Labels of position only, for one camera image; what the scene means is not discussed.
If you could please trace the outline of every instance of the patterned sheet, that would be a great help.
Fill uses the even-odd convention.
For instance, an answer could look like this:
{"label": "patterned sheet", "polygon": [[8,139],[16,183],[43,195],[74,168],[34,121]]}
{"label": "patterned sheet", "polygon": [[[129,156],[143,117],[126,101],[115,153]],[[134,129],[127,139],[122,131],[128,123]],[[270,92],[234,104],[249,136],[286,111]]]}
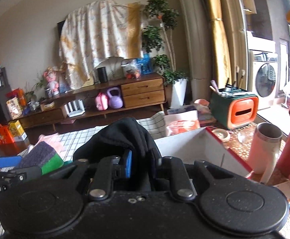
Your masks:
{"label": "patterned sheet", "polygon": [[[165,136],[164,116],[164,112],[158,112],[151,118],[140,119],[137,122],[148,130],[153,139],[158,139]],[[60,153],[60,157],[64,161],[71,160],[75,150],[86,143],[94,134],[99,132],[104,127],[106,126],[97,126],[94,128],[59,135],[59,139],[63,144],[63,150]],[[25,150],[19,153],[19,155],[24,156],[27,153],[28,150]],[[6,172],[10,169],[13,169],[13,167],[2,168],[0,171]],[[3,232],[4,230],[0,224],[0,235],[3,234]]]}

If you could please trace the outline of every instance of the purple kettlebell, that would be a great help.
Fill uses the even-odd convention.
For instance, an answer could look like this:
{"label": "purple kettlebell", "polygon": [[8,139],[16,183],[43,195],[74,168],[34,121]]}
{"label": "purple kettlebell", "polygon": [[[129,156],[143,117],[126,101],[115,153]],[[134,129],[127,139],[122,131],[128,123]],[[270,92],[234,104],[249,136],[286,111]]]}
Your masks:
{"label": "purple kettlebell", "polygon": [[[114,91],[114,90],[118,91],[119,94],[112,95],[111,91]],[[106,93],[107,93],[107,96],[109,97],[109,106],[112,109],[119,109],[123,107],[123,101],[121,98],[121,90],[118,87],[109,88]]]}

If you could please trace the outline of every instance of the black speaker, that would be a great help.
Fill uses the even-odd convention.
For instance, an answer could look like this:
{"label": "black speaker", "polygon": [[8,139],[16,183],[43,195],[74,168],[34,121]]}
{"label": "black speaker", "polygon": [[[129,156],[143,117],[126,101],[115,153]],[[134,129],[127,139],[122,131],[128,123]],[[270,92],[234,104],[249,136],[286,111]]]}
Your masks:
{"label": "black speaker", "polygon": [[98,79],[100,83],[107,82],[106,68],[100,67],[98,68]]}

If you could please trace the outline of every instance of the purple sponge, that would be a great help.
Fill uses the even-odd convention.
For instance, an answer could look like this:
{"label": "purple sponge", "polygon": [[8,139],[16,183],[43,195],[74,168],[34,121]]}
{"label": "purple sponge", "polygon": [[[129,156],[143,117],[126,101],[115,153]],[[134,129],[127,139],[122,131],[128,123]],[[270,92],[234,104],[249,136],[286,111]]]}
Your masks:
{"label": "purple sponge", "polygon": [[62,165],[63,160],[54,148],[42,141],[24,156],[15,168],[39,166],[42,170],[42,174],[45,174],[60,168]]}

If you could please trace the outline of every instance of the gold curtain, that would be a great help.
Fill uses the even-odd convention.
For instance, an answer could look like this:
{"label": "gold curtain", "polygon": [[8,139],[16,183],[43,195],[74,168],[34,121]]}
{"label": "gold curtain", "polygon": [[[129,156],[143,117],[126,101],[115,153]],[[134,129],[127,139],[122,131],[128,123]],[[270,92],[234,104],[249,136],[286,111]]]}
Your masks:
{"label": "gold curtain", "polygon": [[227,36],[222,21],[221,2],[220,0],[208,0],[208,3],[214,39],[216,82],[219,88],[224,88],[227,78],[229,78],[230,83],[232,83],[232,81]]}

